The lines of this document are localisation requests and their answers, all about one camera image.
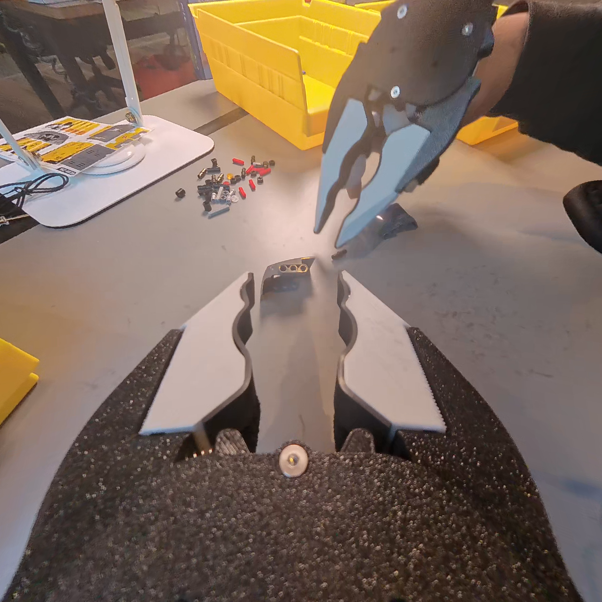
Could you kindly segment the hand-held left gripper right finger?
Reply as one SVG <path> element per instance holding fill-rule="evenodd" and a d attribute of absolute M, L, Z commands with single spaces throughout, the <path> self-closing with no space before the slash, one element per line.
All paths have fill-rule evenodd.
<path fill-rule="evenodd" d="M 344 432 L 445 433 L 410 325 L 346 270 L 337 286 L 344 350 L 336 373 L 336 426 Z"/>

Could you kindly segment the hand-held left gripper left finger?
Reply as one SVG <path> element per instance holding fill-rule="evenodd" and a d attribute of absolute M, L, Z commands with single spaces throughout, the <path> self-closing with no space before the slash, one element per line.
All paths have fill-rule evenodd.
<path fill-rule="evenodd" d="M 255 280 L 244 272 L 181 328 L 140 435 L 193 433 L 249 387 Z"/>

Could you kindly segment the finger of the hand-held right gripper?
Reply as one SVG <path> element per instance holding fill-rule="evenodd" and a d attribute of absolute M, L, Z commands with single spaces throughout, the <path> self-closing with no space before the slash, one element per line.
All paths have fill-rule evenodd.
<path fill-rule="evenodd" d="M 397 187 L 430 132 L 417 124 L 409 124 L 391 133 L 380 156 L 379 167 L 363 188 L 353 211 L 344 219 L 335 247 L 341 248 L 361 233 L 375 217 L 398 196 Z"/>
<path fill-rule="evenodd" d="M 338 193 L 345 187 L 358 155 L 358 144 L 362 141 L 367 127 L 368 117 L 363 103 L 349 99 L 322 154 L 315 209 L 316 234 L 324 228 L 334 209 Z"/>

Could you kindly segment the grey curved brick panel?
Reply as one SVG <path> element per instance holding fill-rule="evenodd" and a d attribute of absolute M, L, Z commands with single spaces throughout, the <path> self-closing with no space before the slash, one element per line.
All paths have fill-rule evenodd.
<path fill-rule="evenodd" d="M 261 299 L 270 294 L 297 290 L 302 282 L 311 280 L 314 261 L 314 256 L 305 256 L 267 266 L 261 280 Z"/>
<path fill-rule="evenodd" d="M 418 228 L 416 220 L 397 202 L 392 203 L 376 217 L 378 237 L 382 240 L 394 238 L 397 234 Z"/>

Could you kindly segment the yellow plastic parts bin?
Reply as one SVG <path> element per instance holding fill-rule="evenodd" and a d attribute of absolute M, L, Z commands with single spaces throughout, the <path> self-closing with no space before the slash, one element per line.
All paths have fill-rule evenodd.
<path fill-rule="evenodd" d="M 321 146 L 343 72 L 391 1 L 190 4 L 218 92 L 301 150 Z"/>

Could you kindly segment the person's right forearm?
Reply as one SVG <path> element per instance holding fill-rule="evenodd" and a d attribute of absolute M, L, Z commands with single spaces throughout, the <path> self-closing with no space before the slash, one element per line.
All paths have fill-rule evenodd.
<path fill-rule="evenodd" d="M 522 134 L 601 165 L 601 2 L 517 1 L 493 34 L 462 125 L 507 117 Z"/>

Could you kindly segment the grey desk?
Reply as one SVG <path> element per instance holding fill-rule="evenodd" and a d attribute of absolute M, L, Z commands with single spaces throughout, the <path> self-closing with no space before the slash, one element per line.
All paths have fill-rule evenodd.
<path fill-rule="evenodd" d="M 1 595 L 46 490 L 99 405 L 171 329 L 244 272 L 256 304 L 249 350 L 261 403 L 258 450 L 299 440 L 334 451 L 333 393 L 344 346 L 337 271 L 420 328 L 515 440 L 561 553 L 587 601 L 601 600 L 601 255 L 562 206 L 601 168 L 516 132 L 454 143 L 400 204 L 418 229 L 332 262 L 350 209 L 342 193 L 313 232 L 320 149 L 300 151 L 211 82 L 143 102 L 215 157 L 274 159 L 266 184 L 207 220 L 175 201 L 199 160 L 88 222 L 42 226 L 1 245 L 1 338 L 39 359 L 39 381 L 1 427 Z M 297 290 L 261 299 L 275 262 L 314 256 Z"/>

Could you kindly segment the pile of small brick pins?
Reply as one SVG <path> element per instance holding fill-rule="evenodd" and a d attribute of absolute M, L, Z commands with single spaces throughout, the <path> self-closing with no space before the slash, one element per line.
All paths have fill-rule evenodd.
<path fill-rule="evenodd" d="M 252 155 L 250 162 L 233 157 L 223 170 L 216 158 L 201 168 L 189 184 L 180 185 L 175 192 L 175 201 L 191 197 L 200 205 L 200 214 L 205 219 L 214 219 L 228 214 L 233 207 L 246 200 L 266 184 L 266 179 L 276 166 L 274 159 L 257 161 Z"/>

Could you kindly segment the cream book stand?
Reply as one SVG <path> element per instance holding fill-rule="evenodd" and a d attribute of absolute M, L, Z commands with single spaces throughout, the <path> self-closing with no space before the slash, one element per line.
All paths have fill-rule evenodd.
<path fill-rule="evenodd" d="M 124 94 L 128 109 L 126 119 L 131 124 L 143 126 L 144 120 L 141 104 L 124 33 L 122 15 L 116 1 L 102 1 L 102 5 L 124 85 Z M 4 122 L 1 122 L 1 136 L 4 141 L 9 143 L 11 150 L 16 154 L 16 159 L 13 159 L 14 162 L 32 172 L 40 170 L 43 167 L 43 164 L 35 155 L 19 146 Z M 87 168 L 85 172 L 89 175 L 112 175 L 131 169 L 140 163 L 144 157 L 144 148 L 138 149 L 134 147 L 133 150 L 119 150 L 114 155 L 106 157 L 94 166 Z"/>

